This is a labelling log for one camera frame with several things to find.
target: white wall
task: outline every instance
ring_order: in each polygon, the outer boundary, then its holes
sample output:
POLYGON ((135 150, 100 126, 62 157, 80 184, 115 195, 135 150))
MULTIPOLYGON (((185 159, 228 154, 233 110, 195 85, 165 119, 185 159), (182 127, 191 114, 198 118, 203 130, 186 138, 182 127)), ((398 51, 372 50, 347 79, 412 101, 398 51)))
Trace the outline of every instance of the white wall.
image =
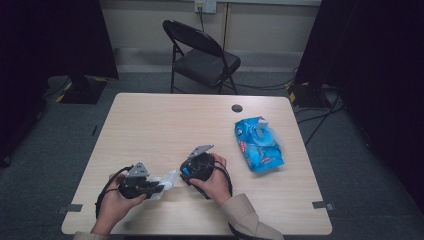
MULTIPOLYGON (((302 3, 304 5, 218 2, 216 14, 203 15, 205 32, 221 45, 225 36, 225 49, 245 56, 244 63, 249 62, 249 56, 252 63, 258 62, 258 55, 277 60, 289 56, 294 61, 291 65, 296 66, 319 9, 316 0, 302 3)), ((168 59, 172 44, 162 28, 165 19, 201 29, 193 1, 102 0, 101 4, 113 48, 137 48, 139 52, 164 54, 168 59)))

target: chair seat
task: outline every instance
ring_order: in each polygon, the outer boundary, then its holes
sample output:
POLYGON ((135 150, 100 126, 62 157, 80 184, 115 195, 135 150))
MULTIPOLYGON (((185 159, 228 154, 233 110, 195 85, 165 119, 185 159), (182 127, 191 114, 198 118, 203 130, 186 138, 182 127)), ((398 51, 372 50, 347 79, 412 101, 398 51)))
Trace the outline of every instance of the chair seat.
MULTIPOLYGON (((240 67, 240 58, 224 51, 230 74, 240 67)), ((219 87, 224 64, 221 58, 192 49, 174 62, 174 71, 211 88, 219 87)))

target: folding chair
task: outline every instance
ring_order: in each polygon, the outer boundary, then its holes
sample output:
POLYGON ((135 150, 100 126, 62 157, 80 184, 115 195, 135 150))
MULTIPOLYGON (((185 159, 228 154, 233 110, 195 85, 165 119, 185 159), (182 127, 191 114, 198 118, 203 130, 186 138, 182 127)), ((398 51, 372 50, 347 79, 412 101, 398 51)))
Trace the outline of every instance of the folding chair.
POLYGON ((184 93, 174 86, 175 72, 177 72, 209 88, 219 88, 219 93, 222 86, 225 86, 224 82, 229 79, 231 87, 226 87, 238 94, 231 75, 240 67, 239 57, 225 52, 208 34, 180 22, 165 20, 163 29, 174 44, 171 93, 174 92, 174 88, 184 93), (192 49, 184 54, 177 42, 192 49))

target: sleeve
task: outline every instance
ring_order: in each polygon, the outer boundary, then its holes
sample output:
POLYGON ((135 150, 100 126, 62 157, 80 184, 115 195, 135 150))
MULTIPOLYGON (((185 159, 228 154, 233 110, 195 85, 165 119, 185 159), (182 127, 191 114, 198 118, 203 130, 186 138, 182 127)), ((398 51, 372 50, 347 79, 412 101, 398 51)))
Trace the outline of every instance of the sleeve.
POLYGON ((263 239, 284 239, 283 234, 259 221, 259 216, 245 194, 228 199, 222 210, 228 222, 238 232, 263 239))
POLYGON ((93 233, 76 232, 74 240, 109 240, 109 236, 96 235, 93 233))

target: blue plastic bag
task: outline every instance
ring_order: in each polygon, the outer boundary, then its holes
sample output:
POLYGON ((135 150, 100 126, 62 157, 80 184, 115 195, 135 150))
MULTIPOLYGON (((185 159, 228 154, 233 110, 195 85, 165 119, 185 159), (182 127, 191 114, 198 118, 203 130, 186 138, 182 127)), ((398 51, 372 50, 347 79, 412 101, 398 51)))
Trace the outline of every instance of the blue plastic bag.
POLYGON ((235 124, 235 134, 250 170, 261 172, 284 164, 273 131, 263 117, 240 120, 235 124))

